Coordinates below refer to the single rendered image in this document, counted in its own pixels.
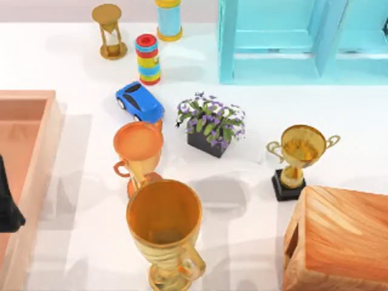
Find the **purple flower plant pot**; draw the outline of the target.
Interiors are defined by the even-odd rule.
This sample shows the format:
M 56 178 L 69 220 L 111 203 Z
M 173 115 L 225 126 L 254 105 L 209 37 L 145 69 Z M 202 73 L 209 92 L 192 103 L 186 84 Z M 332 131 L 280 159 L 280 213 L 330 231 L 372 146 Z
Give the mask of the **purple flower plant pot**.
M 225 105 L 216 96 L 197 92 L 177 105 L 175 127 L 185 125 L 188 145 L 216 158 L 233 139 L 245 135 L 246 113 L 238 105 Z

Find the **orange trophy cup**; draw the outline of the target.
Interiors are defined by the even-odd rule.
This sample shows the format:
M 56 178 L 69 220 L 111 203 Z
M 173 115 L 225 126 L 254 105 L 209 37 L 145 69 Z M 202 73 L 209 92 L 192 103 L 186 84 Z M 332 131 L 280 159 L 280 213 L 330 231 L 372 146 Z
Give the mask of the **orange trophy cup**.
M 120 161 L 113 169 L 128 178 L 127 196 L 131 198 L 142 186 L 162 179 L 155 172 L 163 146 L 162 121 L 152 124 L 145 121 L 131 122 L 121 127 L 113 139 L 113 147 Z

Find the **blue toy car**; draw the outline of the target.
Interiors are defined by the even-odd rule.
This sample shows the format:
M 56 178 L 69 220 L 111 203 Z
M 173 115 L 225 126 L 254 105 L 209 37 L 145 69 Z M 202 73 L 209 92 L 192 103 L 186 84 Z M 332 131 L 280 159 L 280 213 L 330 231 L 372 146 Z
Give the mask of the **blue toy car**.
M 164 116 L 162 104 L 138 81 L 119 89 L 116 100 L 136 121 L 156 123 Z

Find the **large golden trophy cup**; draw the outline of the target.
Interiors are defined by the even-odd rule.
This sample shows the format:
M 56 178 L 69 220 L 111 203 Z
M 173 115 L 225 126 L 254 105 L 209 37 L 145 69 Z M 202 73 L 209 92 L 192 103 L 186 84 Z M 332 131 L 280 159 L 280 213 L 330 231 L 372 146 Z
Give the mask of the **large golden trophy cup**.
M 202 205 L 186 184 L 162 179 L 130 198 L 126 218 L 135 245 L 151 264 L 153 291 L 188 291 L 206 264 L 195 249 Z

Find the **stack of coloured rings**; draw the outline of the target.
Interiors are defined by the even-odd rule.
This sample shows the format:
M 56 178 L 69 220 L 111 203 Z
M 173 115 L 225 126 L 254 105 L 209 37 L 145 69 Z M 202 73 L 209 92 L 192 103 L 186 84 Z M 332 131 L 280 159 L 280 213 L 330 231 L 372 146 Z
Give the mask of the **stack of coloured rings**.
M 158 42 L 152 34 L 141 34 L 135 39 L 139 80 L 144 85 L 154 85 L 160 81 Z

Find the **gold trophy with black base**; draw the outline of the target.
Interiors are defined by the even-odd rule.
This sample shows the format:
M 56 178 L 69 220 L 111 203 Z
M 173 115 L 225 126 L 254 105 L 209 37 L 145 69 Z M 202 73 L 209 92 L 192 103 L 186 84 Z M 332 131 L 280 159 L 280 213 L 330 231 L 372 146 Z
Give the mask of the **gold trophy with black base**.
M 277 156 L 280 163 L 288 165 L 278 169 L 272 176 L 272 184 L 278 201 L 297 200 L 306 186 L 303 169 L 316 163 L 325 151 L 341 140 L 338 135 L 325 138 L 316 128 L 297 124 L 285 129 L 281 141 L 266 145 L 269 153 Z

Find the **light blue rack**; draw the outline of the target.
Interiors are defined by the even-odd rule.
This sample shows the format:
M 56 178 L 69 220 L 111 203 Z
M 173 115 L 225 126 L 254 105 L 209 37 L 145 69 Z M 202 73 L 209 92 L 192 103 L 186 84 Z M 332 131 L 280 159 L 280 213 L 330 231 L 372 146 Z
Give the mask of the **light blue rack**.
M 219 0 L 223 84 L 388 85 L 388 0 Z

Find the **blue and yellow cylinder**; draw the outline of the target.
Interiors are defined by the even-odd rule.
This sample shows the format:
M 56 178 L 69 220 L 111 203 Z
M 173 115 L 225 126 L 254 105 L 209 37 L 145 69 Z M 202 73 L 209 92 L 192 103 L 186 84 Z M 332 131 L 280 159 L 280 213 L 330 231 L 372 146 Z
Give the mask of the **blue and yellow cylinder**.
M 165 42 L 179 40 L 182 37 L 181 0 L 155 0 L 155 3 L 158 6 L 158 38 Z

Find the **golden hourglass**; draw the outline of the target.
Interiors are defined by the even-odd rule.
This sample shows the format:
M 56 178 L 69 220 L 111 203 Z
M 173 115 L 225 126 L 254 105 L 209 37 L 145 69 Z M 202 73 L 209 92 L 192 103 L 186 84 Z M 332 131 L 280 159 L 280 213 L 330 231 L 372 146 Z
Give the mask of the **golden hourglass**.
M 92 18 L 99 24 L 102 45 L 100 54 L 104 59 L 115 60 L 124 57 L 127 46 L 122 41 L 118 21 L 121 9 L 115 4 L 101 4 L 92 11 Z

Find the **salmon shallow box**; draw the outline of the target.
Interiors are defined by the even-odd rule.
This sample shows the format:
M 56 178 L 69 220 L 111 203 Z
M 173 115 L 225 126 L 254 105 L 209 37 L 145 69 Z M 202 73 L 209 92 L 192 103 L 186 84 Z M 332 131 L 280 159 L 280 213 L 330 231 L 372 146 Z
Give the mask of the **salmon shallow box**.
M 52 174 L 62 114 L 53 90 L 0 90 L 0 155 L 26 224 L 0 233 L 0 291 L 22 291 Z

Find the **wooden box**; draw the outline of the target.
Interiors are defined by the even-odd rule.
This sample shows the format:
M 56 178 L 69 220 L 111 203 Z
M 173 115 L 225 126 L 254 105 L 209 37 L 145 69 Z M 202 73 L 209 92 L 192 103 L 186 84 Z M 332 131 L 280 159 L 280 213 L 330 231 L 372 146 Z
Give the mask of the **wooden box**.
M 388 196 L 305 187 L 284 235 L 282 291 L 388 291 Z

